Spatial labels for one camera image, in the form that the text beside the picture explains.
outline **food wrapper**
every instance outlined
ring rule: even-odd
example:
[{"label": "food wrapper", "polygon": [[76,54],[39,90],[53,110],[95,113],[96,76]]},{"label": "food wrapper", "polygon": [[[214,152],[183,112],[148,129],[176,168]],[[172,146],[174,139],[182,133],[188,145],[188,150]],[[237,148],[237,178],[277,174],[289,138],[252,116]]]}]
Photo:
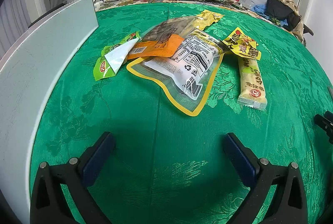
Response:
[{"label": "food wrapper", "polygon": [[246,36],[240,28],[236,28],[231,34],[223,40],[223,42],[236,55],[260,60],[261,52],[257,50],[257,42],[251,37]]},{"label": "food wrapper", "polygon": [[264,83],[258,63],[254,59],[238,57],[240,73],[240,105],[264,110],[267,106]]},{"label": "food wrapper", "polygon": [[182,41],[195,29],[196,16],[168,19],[155,26],[128,53],[128,59],[146,56],[172,56]]},{"label": "food wrapper", "polygon": [[173,56],[138,58],[129,63],[127,69],[156,82],[174,106],[189,116],[197,116],[207,101],[223,55],[228,51],[220,40],[196,29]]},{"label": "food wrapper", "polygon": [[139,32],[136,31],[134,33],[125,36],[118,44],[105,46],[101,52],[101,57],[97,59],[97,62],[93,70],[95,81],[116,75],[115,72],[112,70],[111,66],[109,65],[108,61],[106,60],[105,54],[108,54],[110,51],[114,50],[115,48],[124,44],[125,42],[128,42],[132,39],[136,39],[139,37],[140,37]]},{"label": "food wrapper", "polygon": [[223,14],[211,12],[209,10],[204,10],[201,14],[197,14],[196,16],[199,17],[199,19],[194,22],[194,27],[200,30],[204,30],[206,27],[218,22],[224,17]]}]

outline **round red logo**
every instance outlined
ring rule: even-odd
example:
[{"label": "round red logo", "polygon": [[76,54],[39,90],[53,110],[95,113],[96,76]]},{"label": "round red logo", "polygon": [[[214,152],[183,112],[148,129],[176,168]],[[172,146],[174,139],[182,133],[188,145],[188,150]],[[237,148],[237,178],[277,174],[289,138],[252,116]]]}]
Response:
[{"label": "round red logo", "polygon": [[257,89],[252,89],[252,90],[251,90],[251,95],[252,95],[253,97],[259,97],[259,96],[261,96],[261,91],[259,91],[259,90],[257,90]]}]

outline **red logo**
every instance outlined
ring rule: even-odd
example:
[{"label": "red logo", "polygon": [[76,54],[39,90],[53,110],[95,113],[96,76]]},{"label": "red logo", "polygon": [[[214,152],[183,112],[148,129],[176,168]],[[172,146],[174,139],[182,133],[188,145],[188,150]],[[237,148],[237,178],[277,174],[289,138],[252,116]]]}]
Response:
[{"label": "red logo", "polygon": [[251,90],[251,95],[252,95],[253,97],[259,97],[259,96],[261,96],[261,91],[259,91],[259,90],[257,90],[257,89],[252,89],[252,90]]},{"label": "red logo", "polygon": [[101,71],[101,73],[102,73],[102,72],[105,72],[105,61],[102,62],[102,64],[101,64],[99,70]]}]

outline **crumpled yellow wrapper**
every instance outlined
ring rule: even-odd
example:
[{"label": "crumpled yellow wrapper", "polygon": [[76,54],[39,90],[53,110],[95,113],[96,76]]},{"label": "crumpled yellow wrapper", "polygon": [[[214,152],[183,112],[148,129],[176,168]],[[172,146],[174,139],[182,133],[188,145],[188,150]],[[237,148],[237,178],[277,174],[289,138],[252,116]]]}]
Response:
[{"label": "crumpled yellow wrapper", "polygon": [[257,50],[257,42],[251,37],[246,36],[240,28],[236,28],[223,40],[230,50],[243,58],[260,60],[261,52]]},{"label": "crumpled yellow wrapper", "polygon": [[201,14],[197,14],[196,16],[201,18],[194,22],[194,27],[200,30],[204,30],[206,27],[218,22],[222,17],[224,17],[223,14],[211,12],[209,10],[204,10]]}]

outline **blue cloth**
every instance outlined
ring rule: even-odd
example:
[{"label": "blue cloth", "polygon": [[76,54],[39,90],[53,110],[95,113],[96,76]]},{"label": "blue cloth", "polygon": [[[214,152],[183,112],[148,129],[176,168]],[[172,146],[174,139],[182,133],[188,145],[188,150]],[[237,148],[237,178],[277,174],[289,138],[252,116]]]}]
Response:
[{"label": "blue cloth", "polygon": [[[264,14],[264,12],[266,11],[266,4],[254,5],[250,10],[252,12],[259,14],[263,18],[270,20],[269,16]],[[280,23],[281,23],[281,27],[283,27],[283,25],[288,26],[287,19],[281,20]]]}]

